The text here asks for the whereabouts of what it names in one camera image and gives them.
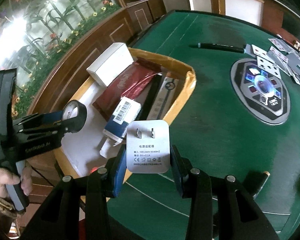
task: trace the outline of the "black tape roll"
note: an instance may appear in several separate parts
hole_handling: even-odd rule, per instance
[[[61,120],[66,126],[66,132],[79,132],[87,120],[86,106],[78,100],[69,101],[63,108]]]

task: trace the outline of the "cabinet door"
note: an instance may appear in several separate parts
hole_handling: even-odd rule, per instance
[[[167,13],[163,0],[148,0],[147,4],[149,6],[153,22],[160,19]]]
[[[141,32],[153,23],[148,4],[146,2],[139,3],[127,8],[132,24],[135,30]]]

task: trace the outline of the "red plastic package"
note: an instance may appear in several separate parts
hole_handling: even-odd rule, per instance
[[[121,97],[135,99],[152,78],[161,72],[161,65],[138,57],[138,60],[117,76],[92,104],[106,121]]]

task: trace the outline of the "green tabletop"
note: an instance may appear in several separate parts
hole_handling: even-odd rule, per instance
[[[134,46],[183,61],[195,70],[196,88],[170,126],[170,142],[192,165],[210,176],[249,171],[271,176],[256,198],[280,239],[288,239],[300,223],[300,86],[283,72],[291,100],[288,120],[270,126],[254,117],[235,94],[230,69],[247,54],[196,49],[198,42],[266,51],[273,36],[257,26],[199,12],[174,11],[151,27]],[[185,239],[190,200],[175,190],[171,171],[133,174],[109,214],[148,240]]]

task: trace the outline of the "power adapter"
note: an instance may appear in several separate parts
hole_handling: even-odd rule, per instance
[[[170,168],[169,125],[164,120],[128,125],[127,168],[133,173],[165,173]]]

